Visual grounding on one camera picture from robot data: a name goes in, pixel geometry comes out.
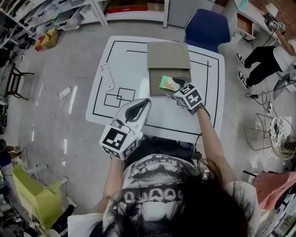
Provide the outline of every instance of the red box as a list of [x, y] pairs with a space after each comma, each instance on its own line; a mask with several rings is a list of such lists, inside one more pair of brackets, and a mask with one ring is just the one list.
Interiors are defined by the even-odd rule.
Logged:
[[113, 0], [107, 8], [108, 13], [147, 11], [147, 0]]

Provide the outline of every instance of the gray floor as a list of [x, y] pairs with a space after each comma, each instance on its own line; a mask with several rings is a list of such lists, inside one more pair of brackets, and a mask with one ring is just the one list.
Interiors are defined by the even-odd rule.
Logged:
[[[27, 147], [29, 166], [48, 164], [49, 169], [40, 172], [46, 183], [67, 176], [63, 194], [69, 194], [79, 204], [79, 212], [92, 208], [102, 197], [105, 177], [110, 162], [99, 146], [103, 126], [87, 122], [86, 107], [93, 79], [108, 38], [112, 35], [154, 37], [183, 41], [181, 28], [153, 22], [112, 22], [109, 27], [98, 24], [86, 25], [76, 31], [63, 33], [56, 47], [43, 52], [33, 48], [19, 64], [21, 71], [35, 72], [24, 79], [22, 94], [29, 101], [10, 99], [8, 126], [4, 139], [10, 145]], [[242, 170], [282, 171], [283, 163], [272, 154], [271, 149], [255, 152], [246, 143], [244, 126], [255, 126], [255, 113], [264, 113], [263, 107], [245, 97], [245, 90], [237, 79], [238, 70], [243, 70], [235, 57], [236, 52], [248, 56], [250, 44], [223, 45], [219, 51], [225, 57], [226, 91], [224, 116], [220, 139], [225, 156], [242, 177]], [[267, 78], [251, 93], [260, 94], [272, 89], [279, 79], [277, 75]], [[62, 101], [56, 92], [66, 87], [77, 92]], [[285, 90], [276, 101], [278, 115], [295, 120], [295, 96]]]

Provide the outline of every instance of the remote control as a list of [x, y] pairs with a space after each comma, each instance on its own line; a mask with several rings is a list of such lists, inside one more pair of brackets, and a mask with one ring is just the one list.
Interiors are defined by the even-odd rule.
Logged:
[[113, 89], [114, 85], [113, 85], [113, 82], [112, 82], [112, 78], [111, 78], [110, 71], [109, 71], [107, 63], [101, 65], [101, 71], [102, 71], [102, 77], [103, 77], [103, 80], [104, 80], [104, 83], [105, 83], [106, 90], [108, 91], [108, 90]]

